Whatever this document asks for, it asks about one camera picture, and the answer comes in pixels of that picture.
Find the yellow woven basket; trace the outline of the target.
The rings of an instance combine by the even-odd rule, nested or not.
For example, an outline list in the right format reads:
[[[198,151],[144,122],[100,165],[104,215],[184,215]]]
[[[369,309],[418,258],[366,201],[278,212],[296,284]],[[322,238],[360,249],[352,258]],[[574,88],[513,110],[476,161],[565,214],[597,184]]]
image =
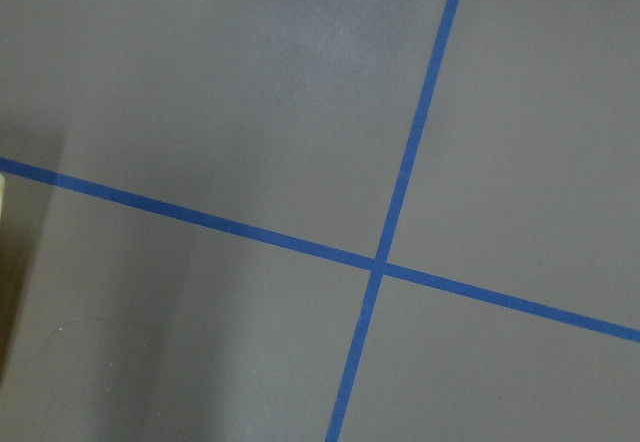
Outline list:
[[[6,181],[2,174],[0,174],[0,203],[3,203],[5,194]]]

